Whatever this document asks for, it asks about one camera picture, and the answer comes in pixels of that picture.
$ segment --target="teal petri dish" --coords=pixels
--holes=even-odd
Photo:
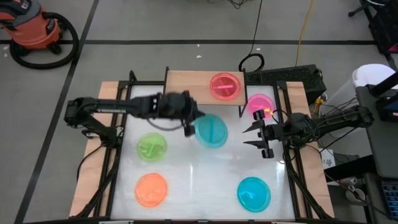
[[[228,128],[217,115],[206,114],[198,118],[194,127],[197,141],[207,148],[216,149],[224,146],[228,139]]]
[[[250,212],[262,212],[271,202],[268,185],[257,177],[248,177],[239,184],[238,200]]]

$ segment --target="gray floor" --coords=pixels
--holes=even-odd
[[[94,1],[40,2],[49,11],[67,17],[81,34]],[[264,0],[257,39],[298,40],[309,3],[310,0]],[[211,4],[206,0],[99,0],[87,39],[250,40],[258,5],[259,1],[251,1],[235,10],[226,1]],[[315,0],[304,39],[372,40],[363,12],[352,19],[347,16],[358,6],[357,0]],[[8,38],[0,30],[0,39]],[[296,49],[296,45],[254,47],[255,52],[264,55],[265,69],[294,66]],[[85,45],[67,99],[97,96],[101,82],[125,80],[131,69],[140,80],[163,80],[166,66],[176,70],[237,70],[238,63],[249,50],[250,45],[241,44]],[[0,135],[0,177],[3,180],[0,217],[2,223],[13,223],[69,65],[49,71],[23,68],[12,60],[5,45],[0,45],[0,58],[0,99],[4,105],[0,110],[3,117],[0,121],[3,128]],[[31,61],[51,59],[48,52],[38,52],[28,58]],[[248,61],[246,67],[254,69],[257,63]],[[374,45],[303,45],[299,64],[312,63],[323,70],[329,95],[334,94],[359,66],[367,63],[388,65]],[[68,217],[76,187],[76,168],[86,139],[79,131],[65,126],[63,113],[64,109],[25,222]]]

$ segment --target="orange vacuum cleaner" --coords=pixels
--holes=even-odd
[[[78,52],[79,39],[72,24],[60,14],[45,12],[37,0],[0,0],[0,27],[12,37],[11,57],[28,68],[57,68],[69,63]],[[21,58],[31,50],[39,49],[49,49],[59,55],[62,48],[58,42],[66,30],[72,35],[73,47],[65,58],[42,64],[26,62]]]

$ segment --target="pink petri dish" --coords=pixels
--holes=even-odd
[[[264,110],[266,118],[270,118],[272,112],[275,110],[275,106],[269,96],[258,93],[250,96],[248,99],[248,109],[251,116],[257,110]]]
[[[213,96],[221,100],[232,100],[239,95],[241,83],[230,73],[219,73],[210,80],[210,91]]]

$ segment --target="wooden platform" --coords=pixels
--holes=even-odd
[[[240,94],[232,100],[220,100],[210,91],[210,80],[221,72],[214,71],[171,71],[167,73],[165,92],[188,90],[199,105],[237,105],[246,103],[243,72],[228,72],[241,83]]]

